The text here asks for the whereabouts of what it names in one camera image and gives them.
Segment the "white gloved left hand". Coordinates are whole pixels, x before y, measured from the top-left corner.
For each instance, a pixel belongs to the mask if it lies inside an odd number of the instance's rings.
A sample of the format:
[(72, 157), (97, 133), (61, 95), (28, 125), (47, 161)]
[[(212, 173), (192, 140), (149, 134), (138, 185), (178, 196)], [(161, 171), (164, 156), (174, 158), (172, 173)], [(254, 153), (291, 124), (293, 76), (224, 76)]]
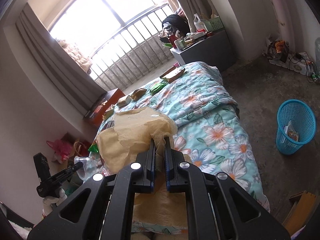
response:
[(52, 212), (54, 205), (59, 206), (66, 199), (67, 199), (67, 195), (64, 189), (59, 189), (58, 197), (52, 197), (52, 196), (45, 197), (42, 201), (43, 217), (47, 217)]

